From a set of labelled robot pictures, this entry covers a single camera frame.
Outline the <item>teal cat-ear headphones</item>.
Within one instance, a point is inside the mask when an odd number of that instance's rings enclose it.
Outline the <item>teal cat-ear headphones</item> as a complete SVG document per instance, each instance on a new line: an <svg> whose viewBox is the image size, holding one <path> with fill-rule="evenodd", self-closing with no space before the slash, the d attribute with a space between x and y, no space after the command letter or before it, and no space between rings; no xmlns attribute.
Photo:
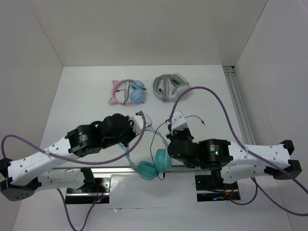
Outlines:
<svg viewBox="0 0 308 231"><path fill-rule="evenodd" d="M166 122L163 122L157 128L149 126L145 129L145 132L153 134L145 160L141 159L138 162L134 162L130 157L132 153L125 156L125 159L128 161L128 166L131 167L143 180L152 181L154 179L159 179L163 181L165 180L166 172L172 167L172 160L167 151L167 139L159 131L159 129L165 124ZM153 151L155 138L160 139L162 146L156 151Z"/></svg>

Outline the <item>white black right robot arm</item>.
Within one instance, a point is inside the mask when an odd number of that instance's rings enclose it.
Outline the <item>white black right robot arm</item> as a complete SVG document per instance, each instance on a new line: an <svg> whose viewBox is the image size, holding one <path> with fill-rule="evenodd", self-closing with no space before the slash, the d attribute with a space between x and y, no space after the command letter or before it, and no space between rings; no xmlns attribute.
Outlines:
<svg viewBox="0 0 308 231"><path fill-rule="evenodd" d="M294 151L290 140L273 146L246 145L242 148L228 140L193 142L187 128L169 133L167 138L170 140L169 156L187 168L210 170L210 183L216 189L256 176L270 175L276 180L289 180L302 172L299 161L290 158Z"/></svg>

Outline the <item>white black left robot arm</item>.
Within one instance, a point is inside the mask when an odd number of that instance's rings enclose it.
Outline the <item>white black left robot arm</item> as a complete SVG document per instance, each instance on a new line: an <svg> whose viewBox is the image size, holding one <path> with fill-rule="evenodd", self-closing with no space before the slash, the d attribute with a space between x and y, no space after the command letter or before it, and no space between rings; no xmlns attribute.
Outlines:
<svg viewBox="0 0 308 231"><path fill-rule="evenodd" d="M20 160L3 158L0 172L5 177L0 183L0 192L10 201L20 201L35 192L75 188L90 192L96 182L89 167L60 171L55 167L65 160L78 160L100 150L123 144L127 146L136 136L136 122L129 116L114 114L103 121L80 125L50 147Z"/></svg>

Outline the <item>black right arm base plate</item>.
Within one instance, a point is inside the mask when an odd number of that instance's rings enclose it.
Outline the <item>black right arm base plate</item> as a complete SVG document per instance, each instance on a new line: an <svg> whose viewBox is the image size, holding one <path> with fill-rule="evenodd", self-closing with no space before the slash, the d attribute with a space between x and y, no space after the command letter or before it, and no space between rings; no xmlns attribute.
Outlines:
<svg viewBox="0 0 308 231"><path fill-rule="evenodd" d="M194 174L197 202L239 201L237 182L223 182L220 170L206 170Z"/></svg>

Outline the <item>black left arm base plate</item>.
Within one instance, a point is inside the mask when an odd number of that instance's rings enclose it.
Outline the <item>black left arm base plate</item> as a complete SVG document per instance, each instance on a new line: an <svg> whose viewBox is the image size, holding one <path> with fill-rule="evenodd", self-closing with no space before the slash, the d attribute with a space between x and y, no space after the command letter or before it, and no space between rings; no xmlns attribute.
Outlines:
<svg viewBox="0 0 308 231"><path fill-rule="evenodd" d="M66 204L108 204L110 201L111 176L94 176L92 170L86 167L81 169L81 173L84 177L82 185L77 189L66 189Z"/></svg>

